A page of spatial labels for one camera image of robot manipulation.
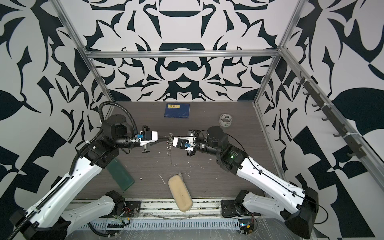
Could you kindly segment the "silver keyring cluster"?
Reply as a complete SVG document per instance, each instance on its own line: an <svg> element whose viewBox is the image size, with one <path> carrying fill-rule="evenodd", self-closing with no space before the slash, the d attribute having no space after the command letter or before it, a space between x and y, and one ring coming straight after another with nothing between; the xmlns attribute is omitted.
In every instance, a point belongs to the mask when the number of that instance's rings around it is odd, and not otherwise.
<svg viewBox="0 0 384 240"><path fill-rule="evenodd" d="M167 136L167 151L169 151L169 152L174 147L173 141L174 141L174 135L172 133L169 133Z"/></svg>

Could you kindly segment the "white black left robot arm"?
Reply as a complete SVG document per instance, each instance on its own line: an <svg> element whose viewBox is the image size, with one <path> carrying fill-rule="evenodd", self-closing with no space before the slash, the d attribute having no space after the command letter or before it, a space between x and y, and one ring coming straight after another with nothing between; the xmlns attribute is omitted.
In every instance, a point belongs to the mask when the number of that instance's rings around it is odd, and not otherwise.
<svg viewBox="0 0 384 240"><path fill-rule="evenodd" d="M167 138L147 126L138 131L132 114L115 102L101 103L99 116L102 124L99 132L77 152L69 172L41 200L11 216L15 228L9 240L17 234L26 240L63 240L79 227L90 226L95 219L124 213L125 198L116 191L72 211L66 211L66 207L113 162L120 150L142 148L146 153L150 146Z"/></svg>

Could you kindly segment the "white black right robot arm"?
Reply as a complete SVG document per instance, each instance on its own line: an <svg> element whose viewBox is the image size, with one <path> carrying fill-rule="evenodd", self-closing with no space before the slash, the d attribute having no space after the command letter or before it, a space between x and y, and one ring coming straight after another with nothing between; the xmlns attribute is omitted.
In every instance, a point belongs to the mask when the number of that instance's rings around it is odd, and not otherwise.
<svg viewBox="0 0 384 240"><path fill-rule="evenodd" d="M319 209L319 194L312 188L302 189L286 182L257 163L244 149L230 143L231 135L219 126L207 129L205 137L200 131L190 130L188 136L174 138L173 146L186 150L190 156L196 152L216 157L217 164L265 193L269 199L241 191L236 200L249 213L275 218L295 235L309 240L312 236Z"/></svg>

